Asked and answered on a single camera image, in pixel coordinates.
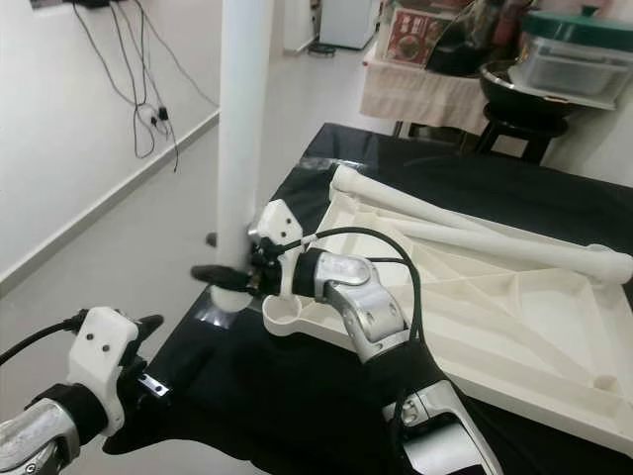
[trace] white tablecloth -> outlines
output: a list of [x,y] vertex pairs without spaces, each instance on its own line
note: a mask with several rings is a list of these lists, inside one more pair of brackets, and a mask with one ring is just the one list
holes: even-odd
[[454,127],[479,136],[488,121],[488,102],[477,78],[445,76],[376,59],[376,45],[365,55],[367,67],[361,114],[431,127]]

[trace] white wall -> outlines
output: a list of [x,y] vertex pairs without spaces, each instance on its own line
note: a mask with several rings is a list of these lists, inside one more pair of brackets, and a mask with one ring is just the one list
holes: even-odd
[[275,0],[273,10],[273,32],[270,39],[270,65],[271,67],[284,57],[284,23],[285,0]]
[[299,51],[315,38],[313,16],[317,13],[311,8],[311,0],[285,0],[284,5],[284,49]]
[[[222,1],[141,1],[181,63],[218,98]],[[134,3],[123,5],[137,21]],[[110,10],[80,13],[115,80],[130,91]],[[158,42],[149,45],[156,82],[183,137],[216,108]],[[113,92],[70,5],[34,12],[28,0],[0,2],[0,276],[146,166],[151,158],[134,156],[131,125],[130,106]],[[169,147],[159,139],[154,156]]]
[[[633,2],[613,2],[609,17],[633,22]],[[570,130],[551,145],[546,166],[633,186],[633,83],[615,112],[586,111],[570,121]]]

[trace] white 3d printed part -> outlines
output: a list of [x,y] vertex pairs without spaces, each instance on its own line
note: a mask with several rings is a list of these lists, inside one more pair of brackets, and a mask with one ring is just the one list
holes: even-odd
[[[584,249],[454,215],[497,236]],[[405,248],[420,271],[424,333],[431,351],[467,394],[633,456],[633,314],[620,285],[542,263],[406,237],[388,220],[412,217],[333,191],[319,230],[371,228]],[[397,257],[383,242],[359,235],[328,237],[316,246]],[[376,265],[381,281],[410,318],[407,269]],[[273,304],[264,306],[264,324],[271,333],[307,333],[352,350],[343,322],[330,306],[307,298]]]
[[456,228],[458,230],[478,231],[485,235],[495,234],[489,228],[468,220],[457,213],[431,205],[423,200],[414,198],[407,193],[387,186],[380,181],[372,180],[361,175],[353,168],[339,165],[331,181],[334,190],[350,195],[358,195],[364,199],[371,199],[380,206],[400,211],[416,218],[428,220],[432,223]]
[[445,226],[386,219],[406,236],[444,242],[506,258],[531,260],[575,270],[613,284],[625,284],[633,274],[633,257],[592,244],[586,248],[572,248],[545,242],[534,242],[507,236],[489,236],[474,231],[455,230]]

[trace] baseboard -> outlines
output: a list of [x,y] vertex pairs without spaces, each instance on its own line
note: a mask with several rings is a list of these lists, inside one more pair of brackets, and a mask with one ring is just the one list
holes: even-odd
[[[178,141],[178,150],[182,153],[189,145],[217,125],[219,121],[220,109],[211,114]],[[0,297],[7,295],[7,293],[16,288],[64,246],[121,203],[121,201],[175,157],[176,151],[174,146],[171,146],[164,153],[154,157],[143,168],[106,193],[92,207],[43,242],[21,262],[18,262],[5,272],[4,275],[0,277]]]
[[318,34],[315,34],[312,38],[310,38],[309,40],[307,40],[305,43],[303,43],[300,47],[296,48],[296,49],[284,49],[284,54],[290,55],[290,56],[298,56],[299,54],[301,54],[302,52],[304,52],[304,49],[306,49],[307,47],[310,46],[310,44],[316,40],[318,38]]

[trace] white tray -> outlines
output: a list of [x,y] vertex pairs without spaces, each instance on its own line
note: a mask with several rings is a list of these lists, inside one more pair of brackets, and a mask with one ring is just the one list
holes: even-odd
[[[622,287],[570,270],[495,258],[405,237],[382,218],[405,218],[333,192],[319,230],[362,226],[394,238],[422,280],[424,333],[438,364],[470,396],[633,456],[633,315]],[[576,246],[469,217],[507,236]],[[320,240],[332,252],[397,257],[350,235]],[[376,264],[407,317],[407,269]],[[276,335],[306,333],[352,350],[340,316],[301,298],[299,312],[271,306]]]

